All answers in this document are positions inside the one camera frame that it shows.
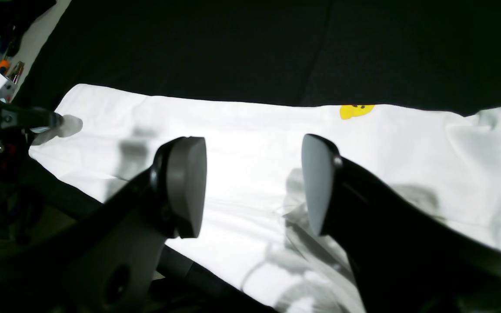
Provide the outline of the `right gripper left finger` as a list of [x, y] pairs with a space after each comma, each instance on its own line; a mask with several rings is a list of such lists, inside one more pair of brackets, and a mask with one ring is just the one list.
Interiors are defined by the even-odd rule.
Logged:
[[155, 222], [167, 238], [197, 238], [207, 186], [204, 137], [177, 137], [161, 145], [150, 167]]

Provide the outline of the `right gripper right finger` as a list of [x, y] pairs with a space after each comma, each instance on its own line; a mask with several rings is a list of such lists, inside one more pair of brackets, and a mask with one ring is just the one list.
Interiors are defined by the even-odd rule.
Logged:
[[336, 199], [338, 172], [343, 166], [337, 146], [325, 137], [307, 133], [301, 146], [301, 168], [310, 228], [318, 236], [330, 229], [329, 211]]

